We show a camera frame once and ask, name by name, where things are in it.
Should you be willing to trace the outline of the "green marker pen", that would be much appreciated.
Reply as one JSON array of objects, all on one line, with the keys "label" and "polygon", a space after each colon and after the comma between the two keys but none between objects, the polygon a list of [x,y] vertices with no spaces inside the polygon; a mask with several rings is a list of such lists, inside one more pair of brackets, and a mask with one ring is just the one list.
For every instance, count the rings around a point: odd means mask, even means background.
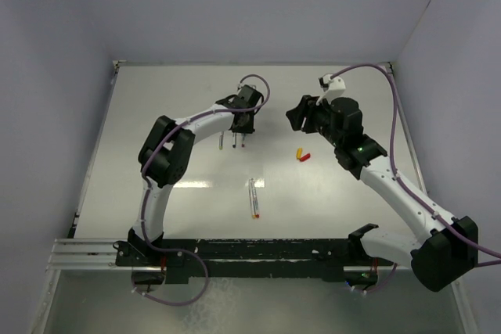
[{"label": "green marker pen", "polygon": [[223,146],[224,146],[224,132],[221,132],[219,135],[219,140],[218,140],[219,150],[223,150]]}]

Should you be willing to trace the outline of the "red pen cap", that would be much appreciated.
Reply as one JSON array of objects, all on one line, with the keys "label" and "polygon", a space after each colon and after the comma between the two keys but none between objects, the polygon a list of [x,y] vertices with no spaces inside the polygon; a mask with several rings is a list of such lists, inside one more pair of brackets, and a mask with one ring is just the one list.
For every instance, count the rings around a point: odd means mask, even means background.
[{"label": "red pen cap", "polygon": [[303,155],[299,160],[301,162],[304,162],[304,161],[308,160],[310,157],[311,157],[311,154],[307,153],[307,154]]}]

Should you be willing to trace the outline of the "yellow marker pen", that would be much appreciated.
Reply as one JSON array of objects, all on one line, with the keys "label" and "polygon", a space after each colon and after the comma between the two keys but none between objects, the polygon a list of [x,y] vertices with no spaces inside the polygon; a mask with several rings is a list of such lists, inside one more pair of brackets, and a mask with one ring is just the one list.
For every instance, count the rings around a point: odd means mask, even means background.
[{"label": "yellow marker pen", "polygon": [[252,218],[257,219],[253,189],[254,189],[254,179],[251,178],[251,179],[249,179],[249,182],[248,182],[248,192],[249,192],[249,198],[250,198],[250,211],[251,211]]}]

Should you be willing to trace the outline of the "red marker pen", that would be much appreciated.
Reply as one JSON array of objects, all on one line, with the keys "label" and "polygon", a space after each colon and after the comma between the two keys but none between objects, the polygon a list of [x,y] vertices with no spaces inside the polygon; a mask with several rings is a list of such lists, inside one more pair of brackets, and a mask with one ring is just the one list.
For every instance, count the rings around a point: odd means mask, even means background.
[{"label": "red marker pen", "polygon": [[255,180],[252,178],[250,180],[250,193],[252,197],[252,206],[253,206],[253,218],[258,219],[260,217],[259,206],[258,206],[258,196],[255,188]]}]

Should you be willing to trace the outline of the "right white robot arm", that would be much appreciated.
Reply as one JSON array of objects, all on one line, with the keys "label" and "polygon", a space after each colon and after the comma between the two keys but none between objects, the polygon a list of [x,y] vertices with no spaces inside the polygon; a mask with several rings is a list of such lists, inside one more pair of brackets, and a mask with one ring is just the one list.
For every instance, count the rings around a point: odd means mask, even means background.
[{"label": "right white robot arm", "polygon": [[478,265],[476,223],[441,208],[392,167],[386,150],[365,134],[354,99],[327,102],[305,95],[286,117],[294,131],[320,134],[333,145],[337,162],[376,192],[412,232],[410,237],[400,236],[378,225],[352,232],[348,256],[354,263],[383,258],[410,269],[432,292]]}]

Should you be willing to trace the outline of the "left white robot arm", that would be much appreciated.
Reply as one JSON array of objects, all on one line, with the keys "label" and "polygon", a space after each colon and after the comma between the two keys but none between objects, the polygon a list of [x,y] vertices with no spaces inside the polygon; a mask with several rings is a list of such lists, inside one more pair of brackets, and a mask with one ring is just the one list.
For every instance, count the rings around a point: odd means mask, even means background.
[{"label": "left white robot arm", "polygon": [[252,133],[254,116],[269,100],[244,84],[238,93],[218,100],[190,117],[157,118],[138,156],[143,179],[139,215],[128,233],[134,257],[144,265],[158,262],[164,236],[164,215],[171,191],[189,164],[198,142],[225,131]]}]

